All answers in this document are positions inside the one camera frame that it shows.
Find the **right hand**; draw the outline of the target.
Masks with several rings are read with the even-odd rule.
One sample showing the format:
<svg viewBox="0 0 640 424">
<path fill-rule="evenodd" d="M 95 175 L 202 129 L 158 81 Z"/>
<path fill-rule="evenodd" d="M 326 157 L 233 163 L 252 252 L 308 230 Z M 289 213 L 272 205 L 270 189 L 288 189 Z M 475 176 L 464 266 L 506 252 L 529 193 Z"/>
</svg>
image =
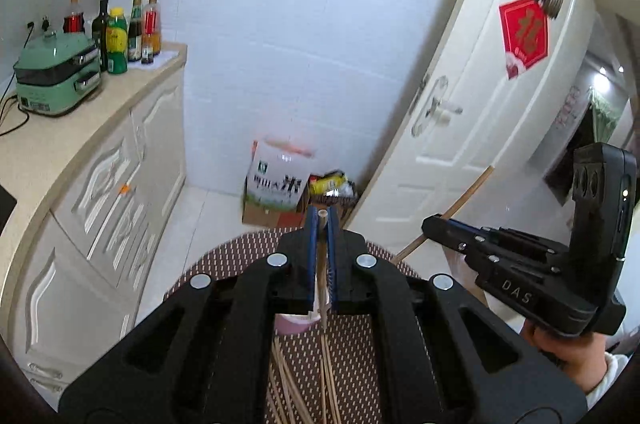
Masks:
<svg viewBox="0 0 640 424">
<path fill-rule="evenodd" d="M 521 329 L 529 345 L 554 355 L 561 361 L 561 370 L 588 394 L 608 373 L 605 358 L 606 337 L 589 333 L 576 338 L 558 337 L 526 320 Z"/>
</svg>

